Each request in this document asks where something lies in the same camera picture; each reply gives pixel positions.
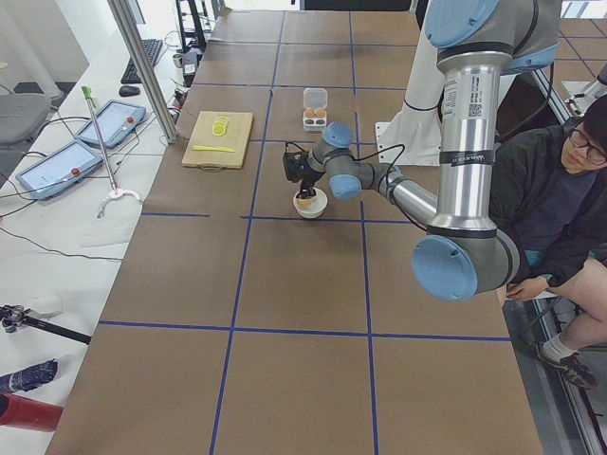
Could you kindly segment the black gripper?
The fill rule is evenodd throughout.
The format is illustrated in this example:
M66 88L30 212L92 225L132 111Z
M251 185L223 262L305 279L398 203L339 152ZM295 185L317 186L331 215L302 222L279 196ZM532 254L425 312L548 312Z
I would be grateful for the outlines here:
M297 197L299 199L305 199L306 198L306 190L308 191L308 197L309 198L313 198L317 195L316 190L314 189L315 184L322 179L323 177L323 172L318 172L315 171L314 169L310 168L310 167L300 167L300 177L301 177L301 184L300 184L300 190L297 194Z

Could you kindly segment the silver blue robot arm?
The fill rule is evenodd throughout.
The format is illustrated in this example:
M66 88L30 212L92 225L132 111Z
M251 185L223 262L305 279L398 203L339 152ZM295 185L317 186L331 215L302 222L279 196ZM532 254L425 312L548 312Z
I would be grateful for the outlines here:
M401 147L405 163L436 163L437 192L407 178L398 159L354 158L350 128L333 122L310 151L283 157L297 199L311 199L322 178L340 200L382 194L426 229L412 266L440 300L467 300L510 282L520 254L488 215L500 79L551 64L560 21L558 1L431 1L402 110L377 139Z

